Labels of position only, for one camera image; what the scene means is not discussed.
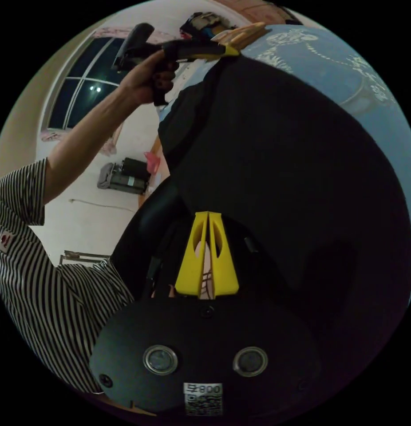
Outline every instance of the metal rack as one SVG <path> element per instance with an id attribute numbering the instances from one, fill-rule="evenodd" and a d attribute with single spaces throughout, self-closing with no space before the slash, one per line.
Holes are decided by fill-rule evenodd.
<path id="1" fill-rule="evenodd" d="M 60 255 L 59 265 L 63 265 L 66 260 L 67 264 L 76 261 L 77 263 L 89 263 L 95 264 L 103 262 L 104 260 L 109 259 L 109 255 L 105 254 L 93 254 L 93 253 L 81 253 L 81 252 L 73 252 L 70 250 L 64 250 L 64 254 Z"/>

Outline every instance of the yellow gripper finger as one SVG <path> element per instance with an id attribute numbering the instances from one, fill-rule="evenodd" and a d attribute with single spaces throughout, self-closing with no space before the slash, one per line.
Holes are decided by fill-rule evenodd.
<path id="1" fill-rule="evenodd" d="M 198 297 L 201 294 L 208 215 L 208 212 L 195 213 L 194 224 L 176 281 L 176 291 L 179 294 Z M 201 242 L 200 253 L 197 257 L 195 249 L 199 242 Z"/>
<path id="2" fill-rule="evenodd" d="M 209 213 L 210 257 L 214 297 L 238 293 L 239 284 L 220 213 Z"/>

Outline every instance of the screw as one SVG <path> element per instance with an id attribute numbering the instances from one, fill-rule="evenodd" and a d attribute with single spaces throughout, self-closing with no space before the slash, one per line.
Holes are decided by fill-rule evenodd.
<path id="1" fill-rule="evenodd" d="M 105 374 L 100 374 L 99 375 L 99 381 L 105 387 L 112 387 L 112 384 L 113 384 L 112 380 L 107 375 L 105 375 Z"/>
<path id="2" fill-rule="evenodd" d="M 309 388 L 309 386 L 310 386 L 310 382 L 309 382 L 309 380 L 307 380 L 307 379 L 302 379 L 302 380 L 298 383 L 298 385 L 297 385 L 297 390 L 298 390 L 299 392 L 304 392 L 304 391 L 306 391 L 306 390 Z"/>
<path id="3" fill-rule="evenodd" d="M 201 318 L 211 318 L 213 316 L 214 309 L 212 306 L 205 306 L 201 308 L 200 315 Z"/>

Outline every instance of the striped shirt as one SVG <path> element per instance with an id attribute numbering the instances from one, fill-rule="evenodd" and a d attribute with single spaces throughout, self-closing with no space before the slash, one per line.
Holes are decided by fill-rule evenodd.
<path id="1" fill-rule="evenodd" d="M 111 262 L 55 267 L 31 230 L 44 224 L 46 160 L 0 179 L 0 295 L 41 362 L 81 392 L 101 392 L 89 368 L 107 320 L 133 301 Z"/>

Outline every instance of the label sticker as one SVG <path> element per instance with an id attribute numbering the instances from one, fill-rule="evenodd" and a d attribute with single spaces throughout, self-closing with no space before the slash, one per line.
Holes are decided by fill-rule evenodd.
<path id="1" fill-rule="evenodd" d="M 0 250 L 3 253 L 7 253 L 10 247 L 10 244 L 13 240 L 14 235 L 10 232 L 6 232 L 4 231 L 1 235 L 0 235 Z"/>
<path id="2" fill-rule="evenodd" d="M 222 416 L 221 383 L 184 383 L 185 408 L 188 416 Z"/>

